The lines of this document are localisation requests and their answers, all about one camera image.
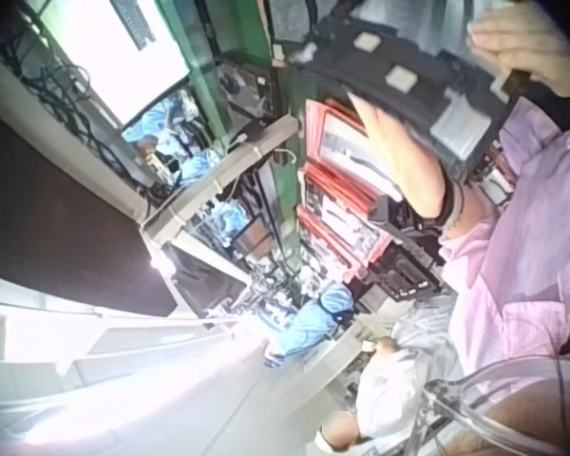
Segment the wire bundle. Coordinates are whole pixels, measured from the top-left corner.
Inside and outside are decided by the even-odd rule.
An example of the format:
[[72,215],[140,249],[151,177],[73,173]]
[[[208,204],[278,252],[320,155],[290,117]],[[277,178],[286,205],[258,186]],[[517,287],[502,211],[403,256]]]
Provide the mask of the wire bundle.
[[[123,181],[133,187],[148,201],[148,214],[152,205],[157,205],[150,189],[133,178],[116,153],[99,140],[92,131],[88,117],[77,106],[81,101],[90,100],[90,77],[88,72],[70,63],[62,62],[56,55],[50,40],[45,36],[45,27],[39,16],[26,4],[21,5],[21,13],[26,24],[12,33],[12,24],[1,30],[0,60],[10,69],[19,81],[32,93],[48,112],[67,131],[81,140],[99,159],[114,171]],[[31,36],[32,44],[21,52],[25,37]],[[24,62],[35,46],[47,49],[47,61],[39,64],[37,75],[24,70]],[[75,72],[83,73],[84,81]]]

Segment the worker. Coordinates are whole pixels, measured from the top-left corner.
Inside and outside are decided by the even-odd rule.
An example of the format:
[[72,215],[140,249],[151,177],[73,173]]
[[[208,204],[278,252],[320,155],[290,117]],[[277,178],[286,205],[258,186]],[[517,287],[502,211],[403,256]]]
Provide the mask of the worker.
[[326,421],[314,440],[320,449],[345,452],[385,436],[397,445],[409,437],[424,384],[462,376],[447,337],[454,300],[417,301],[395,323],[391,337],[377,341],[359,379],[356,413],[339,412]]
[[[480,58],[529,71],[570,97],[570,47],[533,5],[490,11],[469,30]],[[443,227],[443,277],[459,295],[449,332],[464,373],[512,357],[569,353],[570,131],[519,99],[500,134],[518,182],[499,215],[474,187],[446,176],[401,123],[351,99],[409,204]]]
[[319,344],[339,324],[352,318],[351,291],[333,283],[317,299],[311,299],[294,316],[292,323],[277,333],[264,352],[264,365],[281,366],[285,358],[303,353]]

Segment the black cable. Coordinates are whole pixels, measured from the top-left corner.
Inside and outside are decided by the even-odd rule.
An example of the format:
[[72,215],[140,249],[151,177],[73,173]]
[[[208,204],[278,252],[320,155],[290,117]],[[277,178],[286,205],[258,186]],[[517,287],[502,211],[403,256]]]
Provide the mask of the black cable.
[[[30,19],[31,23],[38,28],[35,33],[29,28],[23,32],[3,40],[0,46],[0,60],[10,69],[19,81],[34,94],[48,112],[62,124],[72,135],[86,143],[86,145],[97,155],[97,157],[112,171],[114,171],[123,181],[126,181],[143,198],[148,201],[148,210],[151,210],[153,196],[150,189],[141,182],[133,178],[126,166],[117,154],[104,142],[99,140],[93,133],[91,122],[88,117],[79,109],[77,103],[89,100],[90,76],[83,67],[70,63],[63,63],[57,57],[53,46],[49,40],[44,44],[47,47],[50,59],[48,64],[40,67],[40,74],[36,77],[28,75],[23,70],[24,60],[29,56],[34,46],[38,42],[43,42],[44,24],[39,16],[28,6],[22,5],[22,12]],[[26,33],[32,34],[34,42],[29,48],[19,55],[19,48]],[[83,73],[79,77],[75,72]],[[64,86],[60,78],[67,78],[68,84]]]

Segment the pink sleeve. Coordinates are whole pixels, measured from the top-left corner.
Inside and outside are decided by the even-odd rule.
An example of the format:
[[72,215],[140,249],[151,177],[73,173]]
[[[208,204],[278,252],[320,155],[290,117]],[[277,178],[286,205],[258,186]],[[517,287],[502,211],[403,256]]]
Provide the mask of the pink sleeve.
[[516,175],[523,164],[555,140],[561,131],[539,107],[521,97],[500,132],[503,155]]
[[441,239],[440,254],[446,260],[442,276],[459,295],[464,295],[475,283],[497,221],[497,216],[490,214],[466,235]]

